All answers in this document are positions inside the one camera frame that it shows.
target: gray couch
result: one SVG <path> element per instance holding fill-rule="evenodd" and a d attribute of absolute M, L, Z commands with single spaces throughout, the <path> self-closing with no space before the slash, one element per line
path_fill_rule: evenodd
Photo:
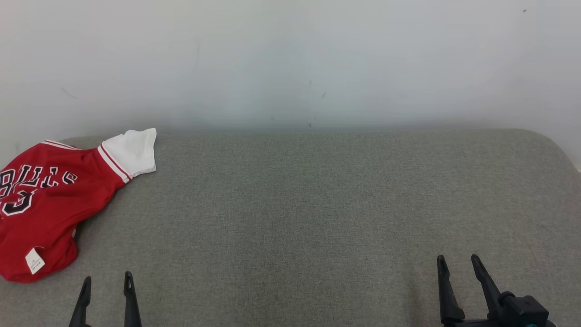
<path fill-rule="evenodd" d="M 66 140 L 96 147 L 106 137 Z M 525 130 L 159 135 L 157 172 L 78 228 L 68 268 L 0 280 L 0 326 L 122 326 L 124 272 L 144 326 L 439 326 L 436 257 L 467 318 L 501 291 L 581 324 L 581 179 Z"/>

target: white label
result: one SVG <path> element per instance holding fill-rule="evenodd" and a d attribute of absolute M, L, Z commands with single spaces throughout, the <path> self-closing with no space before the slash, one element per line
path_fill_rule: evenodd
<path fill-rule="evenodd" d="M 26 255 L 26 263 L 33 275 L 44 266 L 44 260 L 36 253 L 34 248 Z"/>

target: white sleeve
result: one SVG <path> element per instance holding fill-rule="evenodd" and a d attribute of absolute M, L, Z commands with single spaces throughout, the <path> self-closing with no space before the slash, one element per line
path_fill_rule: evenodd
<path fill-rule="evenodd" d="M 155 171 L 153 144 L 156 136 L 155 129 L 129 130 L 101 143 L 99 153 L 111 169 L 127 183 L 133 177 Z"/>

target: sleeve stripe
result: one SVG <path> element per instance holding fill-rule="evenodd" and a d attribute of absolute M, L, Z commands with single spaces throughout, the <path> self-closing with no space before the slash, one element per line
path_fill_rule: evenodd
<path fill-rule="evenodd" d="M 116 165 L 117 168 L 119 168 L 119 170 L 121 172 L 123 172 L 125 174 L 125 176 L 127 176 L 127 178 L 129 180 L 132 180 L 133 177 L 131 177 L 131 175 L 129 175 L 129 173 L 127 172 L 127 170 L 124 169 L 123 166 L 121 166 L 121 164 L 119 163 L 119 161 L 117 161 L 117 159 L 115 159 L 115 157 L 112 154 L 109 153 L 111 151 L 107 151 L 107 148 L 105 147 L 105 145 L 103 143 L 101 143 L 101 148 L 103 149 L 103 152 L 107 155 L 107 157 L 109 157 L 109 159 L 113 162 L 113 164 Z"/>
<path fill-rule="evenodd" d="M 57 141 L 44 140 L 43 143 L 45 143 L 45 142 L 52 143 L 52 144 L 55 144 L 55 145 L 62 145 L 63 147 L 67 147 L 67 148 L 70 148 L 72 150 L 80 150 L 79 148 L 73 147 L 72 145 L 67 145 L 67 144 L 64 144 L 64 143 L 61 143 L 61 142 L 57 142 Z"/>
<path fill-rule="evenodd" d="M 127 175 L 127 173 L 125 173 L 125 171 L 123 171 L 119 166 L 117 166 L 117 164 L 115 162 L 113 162 L 112 158 L 105 151 L 105 148 L 103 147 L 103 145 L 99 145 L 99 147 L 97 149 L 99 150 L 99 154 L 101 155 L 101 158 L 103 158 L 103 160 L 105 160 L 105 162 L 109 165 L 111 170 L 114 171 L 121 178 L 123 183 L 127 184 L 131 180 L 129 178 L 129 175 Z"/>
<path fill-rule="evenodd" d="M 54 143 L 49 143 L 49 142 L 40 142 L 40 144 L 46 144 L 46 145 L 51 145 L 53 147 L 57 147 L 57 148 L 61 148 L 61 149 L 67 149 L 67 150 L 80 150 L 80 149 L 75 149 L 75 148 L 69 148 L 69 147 L 65 147 L 59 144 L 54 144 Z"/>

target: red jersey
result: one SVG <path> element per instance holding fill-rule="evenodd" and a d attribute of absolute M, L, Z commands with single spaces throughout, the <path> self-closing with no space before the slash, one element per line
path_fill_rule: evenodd
<path fill-rule="evenodd" d="M 156 130 L 81 150 L 44 141 L 0 172 L 0 275 L 30 283 L 77 257 L 73 233 L 133 177 L 154 172 Z"/>

